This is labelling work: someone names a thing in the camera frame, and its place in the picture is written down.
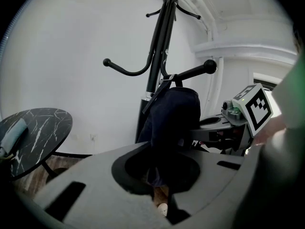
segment light blue cloth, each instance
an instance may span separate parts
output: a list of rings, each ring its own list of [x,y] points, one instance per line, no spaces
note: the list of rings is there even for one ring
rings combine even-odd
[[[17,139],[26,128],[27,124],[24,119],[21,118],[10,130],[8,130],[0,144],[0,157],[4,157],[10,153]]]

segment marble tabletop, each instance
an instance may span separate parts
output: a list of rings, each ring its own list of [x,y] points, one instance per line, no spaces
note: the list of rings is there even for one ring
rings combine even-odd
[[[72,116],[64,110],[37,108],[13,114],[0,122],[0,140],[23,118],[27,129],[12,152],[11,177],[18,179],[36,169],[63,143],[72,129]]]

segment shoe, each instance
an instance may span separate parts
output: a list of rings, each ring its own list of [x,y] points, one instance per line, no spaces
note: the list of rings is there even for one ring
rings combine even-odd
[[[168,210],[168,206],[165,203],[162,203],[158,206],[158,210],[161,212],[161,214],[166,217],[167,216],[167,210]]]

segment black strap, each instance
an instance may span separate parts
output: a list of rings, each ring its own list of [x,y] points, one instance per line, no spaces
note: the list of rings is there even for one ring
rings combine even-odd
[[[168,80],[164,80],[162,84],[159,86],[158,90],[155,92],[155,94],[152,96],[151,100],[149,101],[149,103],[146,105],[146,107],[143,109],[143,114],[146,115],[148,114],[153,102],[157,99],[158,95],[163,92],[164,90],[170,88],[172,81],[174,79],[175,75],[171,75],[170,78]]]

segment floor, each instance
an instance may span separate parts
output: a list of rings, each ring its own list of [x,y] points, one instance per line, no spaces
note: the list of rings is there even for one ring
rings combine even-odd
[[[52,170],[55,170],[57,168],[70,168],[81,160],[81,158],[51,156],[47,159],[46,163]],[[48,173],[40,166],[28,175],[13,181],[12,183],[17,191],[28,195],[30,198],[34,198],[35,194],[45,186],[47,177]],[[161,203],[167,203],[167,197],[167,187],[157,187],[154,189],[153,202],[156,206]]]

